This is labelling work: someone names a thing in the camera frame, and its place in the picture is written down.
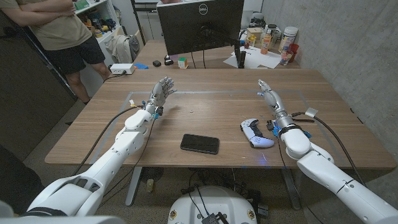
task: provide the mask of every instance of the monitor stand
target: monitor stand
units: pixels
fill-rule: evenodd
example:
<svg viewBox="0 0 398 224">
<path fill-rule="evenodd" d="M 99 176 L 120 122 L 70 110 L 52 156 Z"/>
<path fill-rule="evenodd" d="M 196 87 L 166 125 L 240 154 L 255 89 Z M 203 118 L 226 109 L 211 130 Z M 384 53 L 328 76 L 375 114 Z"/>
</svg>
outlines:
<svg viewBox="0 0 398 224">
<path fill-rule="evenodd" d="M 236 39 L 232 39 L 223 33 L 218 31 L 212 30 L 207 26 L 203 26 L 200 31 L 201 35 L 207 38 L 213 38 L 216 40 L 221 40 L 226 43 L 229 43 L 231 46 L 234 46 L 235 56 L 236 56 L 236 63 L 238 64 L 238 68 L 244 68 L 244 59 L 246 58 L 246 51 L 240 50 L 241 42 Z"/>
</svg>

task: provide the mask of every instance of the power strip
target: power strip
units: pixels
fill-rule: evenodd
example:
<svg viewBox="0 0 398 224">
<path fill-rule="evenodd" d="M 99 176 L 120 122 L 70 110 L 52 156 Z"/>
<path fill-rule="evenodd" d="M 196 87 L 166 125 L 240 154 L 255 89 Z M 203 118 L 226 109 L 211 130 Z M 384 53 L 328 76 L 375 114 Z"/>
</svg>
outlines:
<svg viewBox="0 0 398 224">
<path fill-rule="evenodd" d="M 130 75 L 134 72 L 135 68 L 131 63 L 114 63 L 111 66 L 111 72 L 113 75 L 122 74 L 123 71 L 126 71 L 126 74 Z"/>
</svg>

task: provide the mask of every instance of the table leg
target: table leg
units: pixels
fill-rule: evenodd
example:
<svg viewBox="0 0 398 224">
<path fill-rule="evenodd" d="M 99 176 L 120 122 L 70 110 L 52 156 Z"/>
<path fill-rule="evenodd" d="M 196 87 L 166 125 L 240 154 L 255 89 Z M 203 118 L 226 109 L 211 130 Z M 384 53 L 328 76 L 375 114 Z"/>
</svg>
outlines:
<svg viewBox="0 0 398 224">
<path fill-rule="evenodd" d="M 292 208 L 294 210 L 300 210 L 301 209 L 300 197 L 294 185 L 292 171 L 290 169 L 282 169 L 281 171 L 282 171 L 282 176 L 284 177 L 287 193 L 289 194 L 290 197 L 290 202 L 292 202 Z"/>
<path fill-rule="evenodd" d="M 127 193 L 125 204 L 127 206 L 131 206 L 134 203 L 134 197 L 136 196 L 139 179 L 141 176 L 142 167 L 135 167 L 134 171 L 132 172 L 132 177 L 130 181 L 129 191 Z"/>
</svg>

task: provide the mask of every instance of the game controller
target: game controller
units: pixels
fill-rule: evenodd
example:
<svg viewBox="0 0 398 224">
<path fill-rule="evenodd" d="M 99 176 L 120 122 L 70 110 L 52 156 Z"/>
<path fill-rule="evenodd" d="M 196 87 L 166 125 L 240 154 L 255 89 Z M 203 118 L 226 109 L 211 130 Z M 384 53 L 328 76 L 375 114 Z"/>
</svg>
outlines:
<svg viewBox="0 0 398 224">
<path fill-rule="evenodd" d="M 241 123 L 241 131 L 246 135 L 250 142 L 250 146 L 254 147 L 271 147 L 274 145 L 274 141 L 271 139 L 264 138 L 261 131 L 257 128 L 259 120 L 251 118 Z"/>
</svg>

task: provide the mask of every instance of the white robotic arm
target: white robotic arm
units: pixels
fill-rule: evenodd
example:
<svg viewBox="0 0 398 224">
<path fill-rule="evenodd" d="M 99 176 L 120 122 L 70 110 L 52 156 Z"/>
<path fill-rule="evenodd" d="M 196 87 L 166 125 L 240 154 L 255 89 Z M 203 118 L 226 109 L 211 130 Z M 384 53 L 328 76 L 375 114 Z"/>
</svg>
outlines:
<svg viewBox="0 0 398 224">
<path fill-rule="evenodd" d="M 398 223 L 398 211 L 334 165 L 330 154 L 310 142 L 300 126 L 287 114 L 279 95 L 259 80 L 262 95 L 280 128 L 279 137 L 286 153 L 297 160 L 298 168 L 309 178 L 331 190 L 364 223 Z"/>
<path fill-rule="evenodd" d="M 146 125 L 162 111 L 166 97 L 175 90 L 171 78 L 163 78 L 152 90 L 144 110 L 129 117 L 125 127 L 116 135 L 115 142 L 86 172 L 56 180 L 32 202 L 26 216 L 93 215 L 98 209 L 104 191 L 128 156 L 144 143 Z"/>
</svg>

